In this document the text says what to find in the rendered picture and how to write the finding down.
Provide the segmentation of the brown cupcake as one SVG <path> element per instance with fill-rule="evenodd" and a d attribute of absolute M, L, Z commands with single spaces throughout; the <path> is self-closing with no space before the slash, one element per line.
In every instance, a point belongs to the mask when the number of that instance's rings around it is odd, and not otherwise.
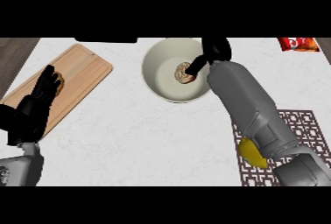
<path fill-rule="evenodd" d="M 187 84 L 187 83 L 193 82 L 196 79 L 194 75 L 186 74 L 186 68 L 188 66 L 190 66 L 188 62 L 181 62 L 175 67 L 174 78 L 180 84 Z"/>

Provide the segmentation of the brown round food item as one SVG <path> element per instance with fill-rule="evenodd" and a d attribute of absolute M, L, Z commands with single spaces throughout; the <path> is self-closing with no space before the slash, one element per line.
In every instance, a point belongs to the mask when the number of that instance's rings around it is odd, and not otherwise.
<path fill-rule="evenodd" d="M 54 74 L 55 74 L 55 81 L 58 82 L 58 85 L 55 87 L 55 97 L 57 97 L 57 95 L 61 91 L 61 88 L 64 86 L 64 79 L 63 79 L 63 76 L 58 72 L 54 72 Z"/>

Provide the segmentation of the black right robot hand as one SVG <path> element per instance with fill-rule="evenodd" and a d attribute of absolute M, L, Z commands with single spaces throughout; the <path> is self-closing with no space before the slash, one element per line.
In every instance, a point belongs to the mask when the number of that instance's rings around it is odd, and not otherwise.
<path fill-rule="evenodd" d="M 215 60 L 228 61 L 231 59 L 231 47 L 224 37 L 200 38 L 202 54 L 193 59 L 188 67 L 184 69 L 187 75 L 196 76 L 205 64 Z"/>

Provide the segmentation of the brown white patterned placemat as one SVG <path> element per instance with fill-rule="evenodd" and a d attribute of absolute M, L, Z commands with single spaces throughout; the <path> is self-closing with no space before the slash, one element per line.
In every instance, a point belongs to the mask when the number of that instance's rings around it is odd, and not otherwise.
<path fill-rule="evenodd" d="M 316 155 L 324 161 L 331 169 L 331 149 L 326 145 L 321 130 L 317 125 L 314 113 L 311 110 L 277 110 L 283 122 L 296 135 L 298 144 L 313 149 Z M 242 186 L 279 186 L 279 181 L 273 175 L 271 169 L 289 162 L 293 156 L 280 157 L 276 161 L 267 160 L 265 168 L 255 168 L 246 164 L 240 156 L 237 158 L 239 175 Z"/>

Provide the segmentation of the white bowl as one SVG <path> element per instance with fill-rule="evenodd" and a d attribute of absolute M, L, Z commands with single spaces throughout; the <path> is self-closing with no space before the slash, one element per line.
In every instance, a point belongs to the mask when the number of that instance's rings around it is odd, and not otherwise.
<path fill-rule="evenodd" d="M 191 102 L 209 92 L 206 75 L 209 65 L 197 72 L 196 79 L 181 84 L 174 78 L 177 66 L 191 63 L 202 55 L 202 43 L 193 38 L 165 38 L 147 50 L 141 61 L 141 77 L 150 92 L 172 103 Z"/>

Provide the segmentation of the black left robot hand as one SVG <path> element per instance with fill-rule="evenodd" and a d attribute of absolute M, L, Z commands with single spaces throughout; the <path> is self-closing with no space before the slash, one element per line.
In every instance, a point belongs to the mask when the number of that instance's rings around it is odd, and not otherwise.
<path fill-rule="evenodd" d="M 16 108 L 0 104 L 0 130 L 7 132 L 8 146 L 36 143 L 41 139 L 58 86 L 60 79 L 54 67 L 47 65 L 32 92 L 22 98 Z"/>

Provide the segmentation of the yellow fruit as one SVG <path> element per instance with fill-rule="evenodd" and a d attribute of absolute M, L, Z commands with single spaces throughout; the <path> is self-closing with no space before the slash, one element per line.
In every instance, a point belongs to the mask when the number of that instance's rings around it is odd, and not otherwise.
<path fill-rule="evenodd" d="M 237 145 L 239 155 L 249 166 L 265 168 L 267 161 L 262 158 L 259 151 L 254 145 L 254 142 L 249 138 L 242 137 Z"/>

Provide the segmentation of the pale wooden cutting board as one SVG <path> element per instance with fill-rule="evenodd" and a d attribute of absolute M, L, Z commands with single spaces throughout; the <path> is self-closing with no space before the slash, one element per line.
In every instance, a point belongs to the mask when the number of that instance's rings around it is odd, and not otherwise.
<path fill-rule="evenodd" d="M 53 100 L 42 137 L 57 126 L 89 91 L 112 72 L 113 66 L 81 44 L 73 44 L 45 63 L 64 79 L 64 86 Z"/>

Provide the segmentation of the red snack bag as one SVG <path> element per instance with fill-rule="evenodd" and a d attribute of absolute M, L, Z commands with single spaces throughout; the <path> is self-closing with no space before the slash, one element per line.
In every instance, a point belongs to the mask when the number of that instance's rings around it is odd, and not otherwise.
<path fill-rule="evenodd" d="M 313 38 L 277 38 L 277 42 L 283 51 L 319 51 L 319 47 Z"/>

